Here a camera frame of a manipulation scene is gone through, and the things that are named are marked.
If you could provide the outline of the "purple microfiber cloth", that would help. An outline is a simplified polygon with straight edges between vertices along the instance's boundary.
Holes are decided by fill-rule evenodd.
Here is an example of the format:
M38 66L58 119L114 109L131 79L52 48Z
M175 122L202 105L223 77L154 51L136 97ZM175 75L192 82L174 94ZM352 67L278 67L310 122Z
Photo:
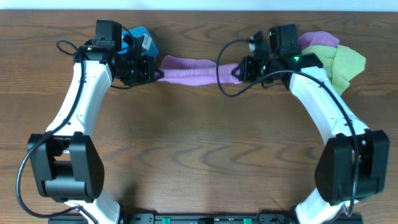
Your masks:
M167 55L160 64L164 77L159 82L188 86L217 84L216 63L207 59L178 58Z

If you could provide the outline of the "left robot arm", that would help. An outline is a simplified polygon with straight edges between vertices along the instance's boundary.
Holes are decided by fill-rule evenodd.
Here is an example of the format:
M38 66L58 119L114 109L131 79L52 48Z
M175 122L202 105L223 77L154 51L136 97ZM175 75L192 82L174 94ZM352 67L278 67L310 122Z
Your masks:
M121 206L104 186L104 165L92 137L102 99L115 78L127 88L162 77L156 47L83 45L73 54L73 78L58 115L43 134L32 134L30 162L39 194L78 211L88 223L119 223Z

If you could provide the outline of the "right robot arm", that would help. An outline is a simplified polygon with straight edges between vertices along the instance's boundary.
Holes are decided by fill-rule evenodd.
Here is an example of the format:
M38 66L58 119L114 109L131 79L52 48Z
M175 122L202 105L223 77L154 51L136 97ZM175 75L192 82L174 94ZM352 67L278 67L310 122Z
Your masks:
M308 111L325 148L315 169L315 189L295 209L293 223L347 221L353 205L384 190L389 138L348 108L314 54L258 60L245 57L231 72L244 82L281 80Z

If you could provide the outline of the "blue folded cloth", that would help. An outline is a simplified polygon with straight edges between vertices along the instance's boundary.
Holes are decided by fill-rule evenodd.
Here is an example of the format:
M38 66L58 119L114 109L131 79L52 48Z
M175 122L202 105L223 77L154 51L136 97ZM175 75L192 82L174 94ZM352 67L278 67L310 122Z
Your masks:
M150 32L143 26L139 26L129 30L133 37L144 37L144 41L142 44L141 55L148 55L156 58L159 54L159 50L157 49L155 42L150 34Z

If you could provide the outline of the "green crumpled cloth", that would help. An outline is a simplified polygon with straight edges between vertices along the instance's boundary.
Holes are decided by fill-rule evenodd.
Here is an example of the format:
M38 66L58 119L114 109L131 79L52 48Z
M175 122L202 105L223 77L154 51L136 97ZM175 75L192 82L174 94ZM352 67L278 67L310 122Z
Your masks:
M350 81L364 71L366 58L357 51L338 45L311 45L302 50L303 54L314 53L322 62L329 80L339 95L349 87Z

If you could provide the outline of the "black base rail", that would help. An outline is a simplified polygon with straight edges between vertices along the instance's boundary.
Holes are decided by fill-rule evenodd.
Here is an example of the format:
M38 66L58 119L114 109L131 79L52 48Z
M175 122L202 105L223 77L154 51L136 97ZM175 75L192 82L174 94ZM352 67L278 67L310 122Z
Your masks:
M49 224L88 224L82 215L62 215L48 220ZM298 223L293 216L283 213L259 213L257 215L154 215L152 213L124 214L119 223L124 224L282 224ZM339 217L336 224L363 224L361 215Z

